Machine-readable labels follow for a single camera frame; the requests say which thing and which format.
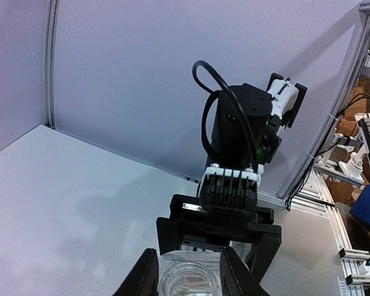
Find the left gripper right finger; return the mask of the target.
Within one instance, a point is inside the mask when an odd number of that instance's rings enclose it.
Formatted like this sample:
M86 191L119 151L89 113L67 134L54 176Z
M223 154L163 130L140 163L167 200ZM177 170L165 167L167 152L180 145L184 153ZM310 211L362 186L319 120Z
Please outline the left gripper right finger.
M221 291L225 296L268 296L232 247L220 255Z

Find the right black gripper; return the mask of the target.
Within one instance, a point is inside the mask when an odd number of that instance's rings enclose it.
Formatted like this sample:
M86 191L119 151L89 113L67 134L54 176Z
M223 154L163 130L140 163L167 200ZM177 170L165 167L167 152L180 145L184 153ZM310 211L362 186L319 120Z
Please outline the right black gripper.
M199 199L175 194L170 216L157 218L158 246L161 255L181 250L182 246L219 252L231 241L251 244L245 264L261 282L281 242L282 228L274 224L274 210L257 207L250 216L210 213Z

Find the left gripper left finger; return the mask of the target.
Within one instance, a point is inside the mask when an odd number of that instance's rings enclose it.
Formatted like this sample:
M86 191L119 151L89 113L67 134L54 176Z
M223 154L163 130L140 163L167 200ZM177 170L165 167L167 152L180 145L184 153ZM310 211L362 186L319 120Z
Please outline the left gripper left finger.
M147 248L112 296L156 296L158 280L157 251Z

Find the white label bottle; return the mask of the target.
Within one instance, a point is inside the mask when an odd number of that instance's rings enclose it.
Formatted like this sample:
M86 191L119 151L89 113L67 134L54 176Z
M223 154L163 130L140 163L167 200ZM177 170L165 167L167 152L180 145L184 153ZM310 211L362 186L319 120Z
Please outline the white label bottle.
M230 242L244 262L250 244ZM182 247L159 256L159 295L222 295L220 279L221 252Z

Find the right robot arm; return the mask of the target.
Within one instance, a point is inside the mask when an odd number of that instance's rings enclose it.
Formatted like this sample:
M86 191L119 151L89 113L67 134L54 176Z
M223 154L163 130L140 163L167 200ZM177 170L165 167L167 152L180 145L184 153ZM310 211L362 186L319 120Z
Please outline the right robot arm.
M274 212L258 206L257 191L264 166L290 128L307 88L276 73L266 90L250 84L212 91L203 114L216 107L213 131L201 132L207 153L205 171L195 196L173 196L168 218L157 219L160 253L193 247L219 252L231 242L246 243L245 264L260 281L275 257L282 229Z

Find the front aluminium rail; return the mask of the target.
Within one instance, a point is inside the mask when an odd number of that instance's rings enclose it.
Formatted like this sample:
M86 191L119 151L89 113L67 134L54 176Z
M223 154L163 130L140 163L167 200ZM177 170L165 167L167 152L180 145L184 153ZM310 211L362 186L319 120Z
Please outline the front aluminium rail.
M345 224L321 173L312 172L292 199L260 191L260 203L275 212L282 243L261 284L270 295L364 295L370 275L360 274Z

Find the right aluminium frame post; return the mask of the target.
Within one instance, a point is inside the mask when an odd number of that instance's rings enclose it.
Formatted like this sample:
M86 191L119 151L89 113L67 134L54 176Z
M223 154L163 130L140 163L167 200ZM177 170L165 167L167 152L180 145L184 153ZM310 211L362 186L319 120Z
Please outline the right aluminium frame post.
M334 115L344 106L370 44L370 1L302 2L295 32L307 41L282 69L308 87L294 126L286 132L278 163L264 192L287 200L332 134Z

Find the aluminium frame post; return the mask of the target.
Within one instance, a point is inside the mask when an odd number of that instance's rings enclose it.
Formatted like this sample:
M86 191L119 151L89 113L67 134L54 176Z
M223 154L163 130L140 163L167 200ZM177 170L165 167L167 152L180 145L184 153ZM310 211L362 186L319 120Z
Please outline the aluminium frame post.
M43 94L45 125L56 128L54 106L54 58L56 48L56 30L59 16L59 0L48 1L46 28L44 33L43 59Z
M295 32L307 41L282 69L308 87L294 126L286 132L278 163L264 192L287 200L332 134L334 115L344 106L370 44L370 1L302 2Z

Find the left aluminium frame post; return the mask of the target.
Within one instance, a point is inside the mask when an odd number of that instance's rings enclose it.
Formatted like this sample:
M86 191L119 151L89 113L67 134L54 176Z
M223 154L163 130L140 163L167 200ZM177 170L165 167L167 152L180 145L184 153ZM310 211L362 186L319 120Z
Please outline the left aluminium frame post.
M56 128L54 106L54 58L56 48L56 30L59 16L59 0L48 1L46 28L44 33L43 59L43 94L45 125Z

